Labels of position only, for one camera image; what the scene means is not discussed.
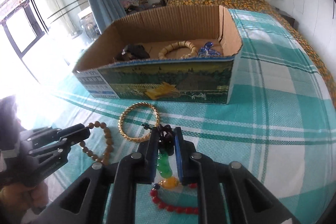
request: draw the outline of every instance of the robotic claw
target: robotic claw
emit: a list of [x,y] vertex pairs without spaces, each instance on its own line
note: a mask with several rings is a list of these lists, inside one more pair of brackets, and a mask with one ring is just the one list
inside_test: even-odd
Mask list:
[[[71,145],[87,139],[89,135],[89,129],[82,124],[65,130],[43,128],[30,135],[23,133],[20,153],[25,169],[20,174],[3,172],[1,175],[0,172],[0,182],[21,181],[26,186],[38,184],[67,162]],[[56,139],[59,141],[43,147]],[[199,224],[228,223],[220,183],[230,223],[299,223],[239,162],[229,165],[214,162],[196,152],[192,142],[183,140],[180,127],[171,130],[169,125],[159,125],[151,128],[150,139],[140,143],[137,152],[127,155],[120,162],[107,166],[93,163],[33,224],[102,223],[111,184],[114,184],[114,189],[106,223],[135,223],[137,184],[154,182],[158,150],[162,147],[169,150],[172,145],[179,181],[182,185],[197,183]]]

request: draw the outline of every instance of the checkered bedsheet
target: checkered bedsheet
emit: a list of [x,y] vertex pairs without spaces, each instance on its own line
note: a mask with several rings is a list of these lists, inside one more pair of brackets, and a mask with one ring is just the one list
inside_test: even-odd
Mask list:
[[[315,65],[280,23],[266,14],[230,13],[244,43],[230,103],[154,105],[161,122],[180,126],[184,138],[199,152],[226,164],[241,162],[302,223],[314,223],[336,190],[336,112],[329,93]],[[36,127],[52,123],[65,128],[98,120],[112,130],[111,162],[136,151],[137,144],[122,138],[117,129],[120,114],[135,101],[95,99],[73,76],[53,92],[52,100],[58,115],[46,118],[44,109]],[[146,134],[140,124],[155,120],[148,109],[137,109],[129,118],[125,131],[130,136]],[[97,154],[104,151],[101,129],[93,130],[87,146]],[[92,164],[79,146],[72,148],[68,158],[68,164],[48,178],[51,199]],[[177,175],[174,157],[170,158]],[[197,216],[158,210],[148,195],[150,188],[137,188],[136,223],[197,223]],[[197,205],[196,192],[188,187],[162,191],[162,199]]]

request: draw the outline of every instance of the brown bead bracelet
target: brown bead bracelet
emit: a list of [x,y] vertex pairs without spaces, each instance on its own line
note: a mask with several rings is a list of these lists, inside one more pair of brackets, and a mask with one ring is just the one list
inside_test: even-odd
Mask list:
[[89,150],[86,146],[85,146],[85,142],[81,141],[79,143],[80,147],[82,147],[83,153],[87,154],[88,157],[92,158],[92,160],[96,161],[96,162],[101,162],[104,165],[108,165],[109,164],[109,158],[110,158],[110,153],[114,150],[112,144],[113,144],[113,140],[112,140],[112,136],[111,136],[111,130],[106,126],[106,123],[102,122],[98,122],[95,121],[95,123],[89,123],[89,125],[87,126],[89,129],[93,129],[94,127],[100,127],[103,129],[104,131],[104,136],[106,139],[106,148],[105,148],[105,152],[103,153],[102,157],[98,157],[96,154],[94,154],[91,150]]

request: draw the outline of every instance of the green jade pendant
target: green jade pendant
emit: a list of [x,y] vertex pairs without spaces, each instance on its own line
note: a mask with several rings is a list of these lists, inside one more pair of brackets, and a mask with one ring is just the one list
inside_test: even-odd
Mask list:
[[160,172],[161,177],[167,179],[173,175],[173,171],[169,166],[168,154],[166,151],[159,151],[157,157],[157,169]]

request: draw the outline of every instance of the jewelry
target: jewelry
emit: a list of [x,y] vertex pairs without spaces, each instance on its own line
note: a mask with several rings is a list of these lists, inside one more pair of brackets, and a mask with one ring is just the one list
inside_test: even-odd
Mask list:
[[212,42],[206,42],[204,47],[201,47],[201,49],[199,49],[198,57],[221,56],[220,52],[210,49],[212,46]]
[[112,136],[111,136],[111,130],[106,126],[106,123],[102,122],[98,122],[95,121],[95,123],[89,123],[89,125],[87,126],[89,129],[93,129],[94,127],[100,127],[104,130],[104,136],[106,139],[106,148],[105,148],[105,152],[103,153],[102,157],[98,157],[96,154],[94,154],[91,150],[89,150],[86,146],[85,146],[85,142],[81,141],[79,143],[80,147],[82,147],[82,151],[83,153],[87,154],[88,157],[92,158],[92,160],[96,161],[96,162],[101,162],[104,165],[108,165],[109,164],[109,158],[110,158],[110,153],[114,150],[112,144],[113,144],[113,140],[112,140]]
[[119,132],[120,134],[126,139],[126,140],[129,140],[129,141],[132,141],[132,142],[144,142],[146,140],[149,139],[149,137],[151,136],[150,133],[148,133],[146,136],[143,136],[141,138],[131,138],[131,137],[128,137],[126,135],[126,133],[123,131],[123,124],[124,124],[124,119],[126,117],[126,115],[131,111],[133,110],[134,108],[137,108],[137,107],[140,107],[140,106],[145,106],[145,107],[149,107],[151,108],[152,110],[154,110],[154,113],[155,113],[155,117],[156,117],[156,123],[155,123],[155,127],[157,127],[159,124],[160,124],[160,115],[159,115],[159,112],[157,111],[157,109],[155,108],[155,106],[149,104],[149,103],[146,103],[146,102],[140,102],[140,103],[136,103],[136,104],[133,104],[131,106],[129,106],[120,116],[119,118],[119,121],[118,121],[118,128],[119,128]]
[[166,179],[173,175],[173,171],[169,166],[168,153],[164,150],[159,151],[157,156],[157,170],[160,172],[161,177]]
[[184,54],[181,58],[189,58],[189,57],[196,57],[197,56],[198,49],[193,43],[191,43],[190,41],[180,41],[180,42],[175,42],[173,44],[170,44],[170,45],[164,47],[159,52],[159,59],[160,60],[167,59],[165,57],[165,55],[168,52],[172,52],[173,50],[177,50],[177,49],[183,48],[183,47],[187,47],[187,48],[191,49],[191,53]]
[[[190,188],[196,188],[197,184],[193,183],[189,185]],[[198,215],[198,207],[181,207],[181,206],[174,206],[174,205],[169,205],[165,202],[163,202],[159,197],[158,197],[158,190],[161,188],[159,183],[154,184],[153,188],[151,189],[149,195],[152,197],[152,201],[154,204],[157,204],[159,209],[166,209],[168,212],[176,212],[178,214],[180,213],[185,213],[185,214],[194,214]]]

